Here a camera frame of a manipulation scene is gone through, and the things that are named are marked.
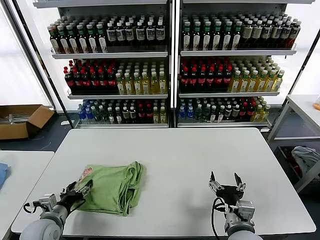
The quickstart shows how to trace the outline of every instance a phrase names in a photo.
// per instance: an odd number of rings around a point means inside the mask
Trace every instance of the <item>juice bottle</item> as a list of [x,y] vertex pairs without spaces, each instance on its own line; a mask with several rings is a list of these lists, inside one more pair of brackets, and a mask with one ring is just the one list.
[[262,92],[263,87],[264,87],[264,85],[266,83],[267,73],[268,73],[267,70],[263,70],[262,71],[260,78],[255,83],[255,86],[254,86],[254,89],[253,89],[254,92]]
[[263,92],[271,92],[271,89],[276,81],[276,70],[271,70],[268,79],[265,81]]
[[284,76],[285,70],[280,70],[279,74],[277,76],[277,80],[274,81],[274,84],[272,86],[271,92],[278,92],[279,87],[282,83],[282,77]]
[[160,86],[160,94],[166,94],[168,92],[167,81],[165,77],[165,72],[159,72],[159,86]]
[[257,83],[257,75],[258,75],[258,71],[257,70],[253,70],[251,73],[251,78],[248,81],[248,84],[246,86],[245,91],[248,93],[252,93],[254,91],[254,87]]
[[239,80],[239,84],[238,84],[238,88],[237,88],[237,92],[239,93],[244,93],[246,91],[246,87],[248,85],[248,78],[249,78],[249,71],[245,70],[243,72],[243,77],[240,78]]
[[236,70],[234,76],[229,84],[229,93],[236,93],[239,85],[240,71]]

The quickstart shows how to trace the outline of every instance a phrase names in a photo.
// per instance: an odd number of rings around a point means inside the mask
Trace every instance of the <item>bottle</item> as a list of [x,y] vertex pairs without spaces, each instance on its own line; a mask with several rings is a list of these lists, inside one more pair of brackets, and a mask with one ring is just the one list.
[[116,85],[118,86],[119,94],[120,95],[125,95],[126,94],[126,88],[125,88],[125,83],[124,79],[121,76],[121,74],[118,72],[116,75]]
[[192,50],[198,51],[199,50],[199,43],[200,43],[200,25],[199,21],[194,23],[194,32],[192,36]]
[[184,22],[184,30],[182,32],[183,36],[183,51],[188,51],[190,49],[190,22]]
[[237,21],[235,23],[235,29],[232,34],[232,41],[231,41],[231,50],[237,50],[238,49],[238,44],[241,36],[241,27],[242,27],[242,22]]
[[231,39],[231,26],[232,26],[232,22],[231,21],[227,21],[225,23],[225,28],[224,28],[224,32],[223,32],[223,38],[222,38],[222,50],[228,50],[229,49],[229,42]]
[[284,76],[285,71],[280,70],[277,76],[277,80],[274,81],[274,84],[272,86],[271,92],[278,92],[279,87],[283,81],[282,77]]
[[63,47],[64,52],[66,54],[72,54],[73,53],[72,47],[71,47],[70,42],[67,41],[68,37],[66,36],[66,33],[65,33],[65,27],[59,25],[57,27],[57,29],[59,31],[59,40],[60,40],[60,43]]
[[271,89],[276,81],[276,70],[271,70],[268,79],[265,81],[262,91],[263,92],[271,92]]
[[232,109],[231,118],[236,119],[238,117],[239,111],[240,111],[240,106],[236,104]]
[[158,124],[159,123],[159,112],[158,112],[158,107],[154,106],[153,107],[153,123]]
[[221,28],[221,22],[216,21],[215,22],[215,27],[214,27],[214,32],[212,35],[212,50],[218,50],[219,47],[219,42],[220,42],[220,28]]
[[230,84],[229,84],[229,89],[228,89],[229,93],[236,93],[237,92],[239,80],[240,80],[240,73],[241,72],[239,70],[236,70],[234,72],[234,76],[231,79]]
[[266,77],[267,77],[268,71],[263,70],[261,73],[260,78],[256,81],[256,84],[254,86],[254,92],[262,92],[263,87],[265,86],[266,83]]
[[224,105],[220,106],[220,109],[219,109],[219,112],[218,112],[217,115],[218,115],[217,121],[221,122],[223,120],[223,118],[224,118],[224,115],[225,115],[225,106]]
[[207,51],[209,50],[209,44],[210,44],[210,26],[211,22],[206,21],[204,23],[204,32],[203,32],[203,37],[202,37],[202,50]]
[[270,105],[265,105],[265,109],[260,113],[260,117],[258,122],[267,122],[269,111],[270,111]]

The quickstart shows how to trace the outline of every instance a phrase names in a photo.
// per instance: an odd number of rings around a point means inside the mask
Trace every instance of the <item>yellow bottle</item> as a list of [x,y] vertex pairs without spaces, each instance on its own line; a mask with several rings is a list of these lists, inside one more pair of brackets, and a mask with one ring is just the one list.
[[284,76],[285,70],[280,70],[277,76],[277,80],[274,81],[271,92],[278,92],[280,85],[282,84],[282,77]]
[[160,94],[166,94],[168,92],[168,88],[164,71],[159,72],[159,85]]
[[245,70],[243,72],[243,77],[240,78],[239,85],[236,90],[238,93],[244,93],[246,91],[246,87],[248,85],[249,73],[250,72],[248,70]]
[[119,94],[120,95],[125,95],[127,93],[126,87],[125,87],[125,81],[123,77],[121,76],[121,73],[117,73],[115,75],[116,77],[116,85],[118,86]]
[[253,91],[254,92],[262,92],[264,85],[266,83],[267,70],[263,70],[260,78],[256,81]]
[[151,87],[150,92],[151,94],[159,94],[159,81],[157,78],[157,73],[155,71],[151,72]]
[[239,85],[240,71],[236,70],[229,84],[229,93],[236,93]]
[[259,121],[259,118],[261,115],[261,109],[262,109],[262,105],[259,104],[258,107],[256,108],[256,111],[251,116],[250,122],[258,122]]
[[260,118],[259,118],[258,121],[259,121],[259,122],[266,122],[267,119],[268,119],[269,111],[270,111],[270,105],[267,104],[267,105],[265,106],[264,111],[261,112]]
[[248,84],[246,85],[246,89],[245,89],[246,92],[252,93],[254,91],[256,82],[258,80],[257,76],[258,76],[258,71],[257,70],[253,70],[252,73],[251,73],[251,78],[249,79]]
[[148,75],[147,75],[146,71],[144,71],[142,73],[142,89],[143,89],[143,95],[150,94],[150,82],[149,82]]
[[134,74],[134,89],[135,89],[135,94],[141,95],[142,94],[142,81],[141,77],[139,76],[138,72],[135,72]]
[[126,89],[126,94],[127,95],[134,95],[136,94],[135,91],[135,85],[134,85],[134,81],[132,81],[130,74],[128,72],[126,72],[124,74],[125,77],[125,89]]

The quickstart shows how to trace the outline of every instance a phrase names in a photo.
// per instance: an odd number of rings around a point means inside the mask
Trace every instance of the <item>floor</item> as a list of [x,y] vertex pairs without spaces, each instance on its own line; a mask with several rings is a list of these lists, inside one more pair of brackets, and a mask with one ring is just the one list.
[[[69,125],[61,126],[61,122],[66,120],[64,116],[55,115],[49,123],[41,130],[41,132],[32,139],[25,140],[13,140],[13,141],[0,141],[0,149],[2,150],[21,150],[21,151],[56,151],[63,141],[64,137],[71,129]],[[285,124],[283,125],[278,137],[298,137],[298,136],[316,136],[314,133],[308,129],[306,123],[295,113],[291,113],[287,118]],[[303,142],[301,145],[315,148],[320,152],[320,144],[316,142],[306,143]],[[277,148],[276,144],[272,144],[272,150]],[[320,198],[319,195],[300,195],[306,209],[308,210],[310,216],[312,217],[317,228],[320,228]],[[18,235],[13,235],[11,240],[18,240]],[[295,234],[295,235],[277,235],[277,236],[263,236],[263,239],[286,239],[286,240],[319,240],[320,230],[317,229],[313,233],[305,234]]]

